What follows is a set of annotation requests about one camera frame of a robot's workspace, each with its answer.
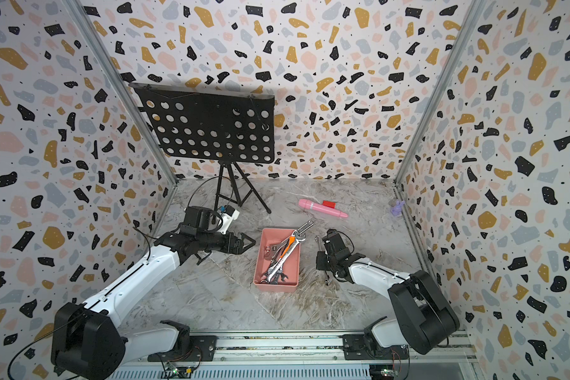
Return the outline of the pink plastic storage box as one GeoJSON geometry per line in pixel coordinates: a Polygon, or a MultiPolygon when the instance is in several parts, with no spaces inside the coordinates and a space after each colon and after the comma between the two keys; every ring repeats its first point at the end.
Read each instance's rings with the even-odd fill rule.
{"type": "Polygon", "coordinates": [[[293,253],[284,262],[281,272],[271,282],[265,275],[271,264],[272,246],[278,245],[282,241],[287,242],[292,232],[293,229],[263,229],[253,275],[253,284],[259,291],[291,293],[299,285],[301,245],[293,250],[293,253]]]}

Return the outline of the large silver adjustable wrench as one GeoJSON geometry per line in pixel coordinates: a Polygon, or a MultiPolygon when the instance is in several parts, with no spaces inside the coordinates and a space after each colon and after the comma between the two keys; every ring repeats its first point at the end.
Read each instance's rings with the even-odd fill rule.
{"type": "Polygon", "coordinates": [[[268,245],[265,250],[264,258],[270,261],[280,259],[296,242],[303,242],[306,239],[306,232],[312,228],[313,225],[314,221],[309,219],[302,226],[295,229],[291,235],[282,242],[275,245],[268,245]]]}

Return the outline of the orange handled adjustable wrench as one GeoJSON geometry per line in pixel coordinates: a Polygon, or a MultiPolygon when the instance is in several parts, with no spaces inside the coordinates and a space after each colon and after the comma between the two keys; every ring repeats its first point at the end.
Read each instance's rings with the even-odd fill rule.
{"type": "Polygon", "coordinates": [[[306,240],[305,233],[299,233],[299,231],[293,231],[290,237],[285,241],[285,246],[282,252],[277,256],[277,261],[279,259],[283,260],[284,263],[291,256],[296,247],[306,240]]]}

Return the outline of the long open-end wrench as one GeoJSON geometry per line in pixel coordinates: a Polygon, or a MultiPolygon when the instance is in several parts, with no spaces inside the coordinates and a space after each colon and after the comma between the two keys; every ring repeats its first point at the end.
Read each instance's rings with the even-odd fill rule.
{"type": "Polygon", "coordinates": [[[277,285],[288,279],[283,271],[284,261],[272,261],[269,268],[261,275],[261,283],[277,285]]]}

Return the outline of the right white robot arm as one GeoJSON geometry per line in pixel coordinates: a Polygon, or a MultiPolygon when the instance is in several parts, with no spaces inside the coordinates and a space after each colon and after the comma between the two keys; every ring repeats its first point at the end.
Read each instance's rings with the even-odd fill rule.
{"type": "Polygon", "coordinates": [[[422,355],[448,340],[460,328],[460,321],[432,276],[423,270],[397,272],[376,264],[361,253],[353,253],[346,234],[329,229],[321,239],[317,269],[331,273],[340,283],[366,287],[390,302],[394,317],[378,319],[364,329],[358,342],[346,342],[345,352],[354,359],[378,359],[397,346],[422,355]]]}

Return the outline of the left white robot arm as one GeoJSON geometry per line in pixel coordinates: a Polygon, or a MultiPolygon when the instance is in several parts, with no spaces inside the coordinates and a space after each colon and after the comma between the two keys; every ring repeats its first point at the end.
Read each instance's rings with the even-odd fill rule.
{"type": "Polygon", "coordinates": [[[161,362],[193,351],[190,328],[171,320],[127,336],[120,325],[133,307],[189,258],[203,263],[211,253],[241,255],[255,239],[228,229],[239,216],[227,206],[216,212],[188,207],[179,226],[150,243],[147,256],[85,302],[68,302],[55,315],[51,362],[87,379],[109,378],[121,364],[152,356],[161,362]]]}

